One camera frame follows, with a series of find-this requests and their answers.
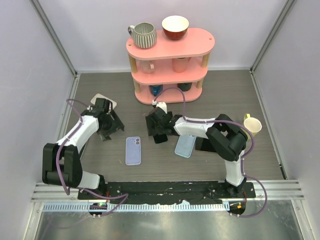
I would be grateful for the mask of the beige phone case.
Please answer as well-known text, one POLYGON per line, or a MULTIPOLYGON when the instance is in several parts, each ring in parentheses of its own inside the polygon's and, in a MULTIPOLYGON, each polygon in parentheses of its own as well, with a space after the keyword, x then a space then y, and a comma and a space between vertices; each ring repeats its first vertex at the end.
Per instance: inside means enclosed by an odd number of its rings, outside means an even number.
POLYGON ((97 93, 97 94, 90 100, 90 103, 91 103, 92 105, 94 105, 94 104, 96 103, 96 99, 97 99, 97 98, 106 99, 106 100, 110 101, 109 111, 112 111, 114 108, 117 107, 117 103, 116 103, 114 100, 112 100, 112 99, 110 99, 110 98, 108 98, 108 97, 106 97, 106 96, 104 96, 104 95, 102 95, 102 94, 100 94, 100 93, 97 93))

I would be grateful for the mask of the lavender phone case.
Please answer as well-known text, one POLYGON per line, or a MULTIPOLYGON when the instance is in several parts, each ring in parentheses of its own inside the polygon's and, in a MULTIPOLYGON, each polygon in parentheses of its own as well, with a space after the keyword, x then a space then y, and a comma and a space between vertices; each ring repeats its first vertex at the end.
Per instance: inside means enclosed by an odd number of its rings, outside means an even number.
POLYGON ((125 164, 127 166, 137 166, 141 164, 141 139, 139 136, 126 138, 125 164))

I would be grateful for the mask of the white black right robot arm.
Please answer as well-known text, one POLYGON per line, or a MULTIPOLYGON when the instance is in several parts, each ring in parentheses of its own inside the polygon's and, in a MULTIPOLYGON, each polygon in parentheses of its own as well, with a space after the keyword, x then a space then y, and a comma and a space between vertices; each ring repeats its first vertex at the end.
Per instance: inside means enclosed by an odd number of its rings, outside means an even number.
POLYGON ((225 162, 224 188, 233 198, 244 191, 246 177, 242 169, 248 137, 241 126, 226 114, 216 118, 199 119, 173 115, 160 107, 154 108, 146 117, 149 136, 155 143, 163 143, 167 136, 194 136, 203 139, 225 162))

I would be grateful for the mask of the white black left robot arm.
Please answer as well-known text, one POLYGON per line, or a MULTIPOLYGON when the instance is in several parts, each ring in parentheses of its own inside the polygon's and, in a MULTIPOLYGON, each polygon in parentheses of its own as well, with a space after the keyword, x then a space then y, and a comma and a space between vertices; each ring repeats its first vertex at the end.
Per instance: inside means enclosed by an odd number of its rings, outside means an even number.
POLYGON ((98 97, 93 105, 78 114, 76 125, 56 143, 47 143, 42 153, 42 181, 62 186, 67 195, 71 188, 87 189, 93 198, 100 200, 107 193, 104 176, 83 170, 81 152, 93 134, 102 141, 125 126, 114 111, 113 102, 98 97))

